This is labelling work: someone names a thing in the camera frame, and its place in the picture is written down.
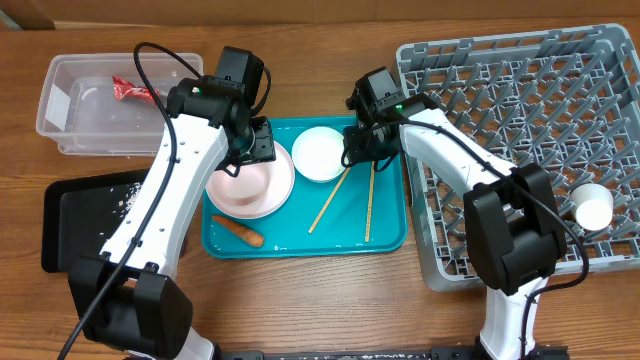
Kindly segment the pink plate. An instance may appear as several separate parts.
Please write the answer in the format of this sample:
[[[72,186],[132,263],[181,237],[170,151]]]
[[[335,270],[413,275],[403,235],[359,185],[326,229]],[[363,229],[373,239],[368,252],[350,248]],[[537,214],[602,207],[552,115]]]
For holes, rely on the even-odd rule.
[[[274,143],[272,162],[243,166],[236,178],[215,171],[205,185],[209,200],[222,213],[239,219],[256,219],[280,208],[291,194],[295,169],[286,149]]]

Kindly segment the wooden chopstick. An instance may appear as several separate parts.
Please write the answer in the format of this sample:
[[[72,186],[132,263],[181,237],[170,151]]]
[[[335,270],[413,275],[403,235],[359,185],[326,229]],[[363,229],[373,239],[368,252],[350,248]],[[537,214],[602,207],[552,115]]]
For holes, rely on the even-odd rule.
[[[370,242],[370,237],[371,237],[370,234],[371,234],[371,220],[372,220],[372,212],[373,212],[373,199],[374,199],[374,186],[375,186],[375,165],[376,165],[376,161],[371,162],[368,202],[367,202],[366,228],[365,228],[365,243]]]
[[[350,171],[351,171],[351,168],[347,168],[342,173],[340,179],[338,180],[338,182],[334,186],[334,188],[333,188],[332,192],[330,193],[329,197],[326,199],[326,201],[323,204],[321,210],[319,211],[319,213],[317,214],[316,218],[314,219],[312,225],[308,229],[308,234],[312,234],[314,232],[314,230],[316,229],[317,225],[319,224],[319,222],[321,221],[322,217],[324,216],[325,212],[327,211],[328,207],[330,206],[331,202],[333,201],[334,197],[336,196],[337,192],[339,191],[340,187],[342,186],[342,184],[344,183],[345,179],[349,175]]]

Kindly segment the white bowl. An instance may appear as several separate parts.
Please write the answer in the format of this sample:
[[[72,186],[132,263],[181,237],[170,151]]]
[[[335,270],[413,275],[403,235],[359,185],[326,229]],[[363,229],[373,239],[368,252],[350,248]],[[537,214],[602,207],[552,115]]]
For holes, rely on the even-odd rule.
[[[291,157],[296,170],[316,183],[325,183],[341,175],[344,136],[329,127],[312,127],[294,141]]]

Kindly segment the red snack wrapper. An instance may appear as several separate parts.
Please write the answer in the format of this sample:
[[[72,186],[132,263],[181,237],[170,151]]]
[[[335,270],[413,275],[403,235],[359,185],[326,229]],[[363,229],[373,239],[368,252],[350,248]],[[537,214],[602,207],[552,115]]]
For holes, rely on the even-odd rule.
[[[147,87],[135,85],[118,76],[112,77],[114,96],[119,101],[128,99],[141,100],[150,104],[155,104],[152,92]]]

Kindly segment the white cup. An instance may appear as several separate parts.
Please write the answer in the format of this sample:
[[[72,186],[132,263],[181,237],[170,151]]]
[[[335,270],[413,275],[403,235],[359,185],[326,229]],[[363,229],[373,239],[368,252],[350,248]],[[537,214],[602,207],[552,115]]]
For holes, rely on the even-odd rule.
[[[588,231],[605,229],[613,218],[613,195],[599,184],[583,184],[575,188],[569,197],[574,204],[571,213],[577,223]]]

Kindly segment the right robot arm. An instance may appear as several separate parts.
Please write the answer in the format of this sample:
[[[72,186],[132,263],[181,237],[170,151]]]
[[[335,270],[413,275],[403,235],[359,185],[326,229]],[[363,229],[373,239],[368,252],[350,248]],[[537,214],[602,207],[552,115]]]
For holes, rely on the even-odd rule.
[[[548,173],[518,167],[458,130],[425,94],[407,97],[387,68],[363,75],[346,106],[342,163],[382,171],[399,153],[423,162],[463,201],[466,251],[487,288],[483,328],[472,346],[434,347],[433,359],[566,359],[533,338],[538,292],[567,252]]]

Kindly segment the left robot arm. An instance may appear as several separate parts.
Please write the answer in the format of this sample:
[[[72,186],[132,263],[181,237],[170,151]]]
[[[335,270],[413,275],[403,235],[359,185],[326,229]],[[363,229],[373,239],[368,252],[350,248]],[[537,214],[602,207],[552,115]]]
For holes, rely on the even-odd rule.
[[[68,283],[80,335],[141,359],[218,359],[218,345],[192,326],[193,304],[175,282],[187,228],[211,175],[275,160],[261,110],[271,75],[252,52],[226,46],[216,71],[194,71],[160,99],[140,76],[164,119],[164,133],[137,198],[100,253],[77,259]]]

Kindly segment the clear plastic waste bin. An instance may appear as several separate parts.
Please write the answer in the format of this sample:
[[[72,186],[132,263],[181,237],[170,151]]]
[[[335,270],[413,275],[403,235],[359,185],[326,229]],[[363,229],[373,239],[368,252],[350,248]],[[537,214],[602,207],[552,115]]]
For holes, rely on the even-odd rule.
[[[115,77],[144,85],[130,53],[54,57],[42,87],[37,133],[66,155],[153,156],[164,120],[154,104],[117,99]]]

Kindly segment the grey dishwasher rack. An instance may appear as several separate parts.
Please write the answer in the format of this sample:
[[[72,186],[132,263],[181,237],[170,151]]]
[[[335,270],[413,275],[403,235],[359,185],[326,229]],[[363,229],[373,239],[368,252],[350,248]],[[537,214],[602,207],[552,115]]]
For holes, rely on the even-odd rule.
[[[624,27],[409,43],[396,73],[485,149],[547,170],[562,215],[578,186],[609,188],[612,222],[585,234],[590,268],[638,267],[639,51]]]

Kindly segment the teal serving tray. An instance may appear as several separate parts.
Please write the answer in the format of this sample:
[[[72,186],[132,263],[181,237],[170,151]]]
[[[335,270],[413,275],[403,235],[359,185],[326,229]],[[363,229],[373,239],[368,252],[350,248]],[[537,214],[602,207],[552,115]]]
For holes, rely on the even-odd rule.
[[[371,165],[353,168],[312,234],[308,229],[337,181],[315,183],[300,173],[287,201],[275,212],[256,219],[239,219],[220,212],[203,194],[201,238],[205,250],[221,259],[325,256],[394,251],[404,242],[408,223],[400,159],[375,174],[370,242],[365,243]],[[214,222],[226,215],[260,233],[260,248],[247,245]]]

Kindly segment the orange carrot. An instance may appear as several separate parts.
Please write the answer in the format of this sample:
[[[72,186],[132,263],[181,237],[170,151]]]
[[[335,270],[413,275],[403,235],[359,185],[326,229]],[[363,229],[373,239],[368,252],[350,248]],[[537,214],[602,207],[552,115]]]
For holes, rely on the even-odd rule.
[[[251,247],[260,248],[265,243],[263,235],[239,222],[222,215],[212,215],[211,219]]]

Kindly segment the spilled white rice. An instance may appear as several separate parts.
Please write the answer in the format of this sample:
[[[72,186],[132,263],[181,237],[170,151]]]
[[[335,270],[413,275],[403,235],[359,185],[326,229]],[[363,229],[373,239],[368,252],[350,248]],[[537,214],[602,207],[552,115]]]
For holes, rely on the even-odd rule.
[[[100,188],[98,197],[98,234],[110,238],[133,207],[141,189],[140,182]]]

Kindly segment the black rectangular tray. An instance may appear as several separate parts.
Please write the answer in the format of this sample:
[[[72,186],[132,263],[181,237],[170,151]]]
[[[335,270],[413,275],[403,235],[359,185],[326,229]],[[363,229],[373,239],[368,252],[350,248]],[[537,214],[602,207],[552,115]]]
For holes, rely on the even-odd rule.
[[[100,188],[144,181],[146,169],[61,180],[44,193],[41,267],[67,272],[80,256],[95,256],[106,242],[98,234]]]

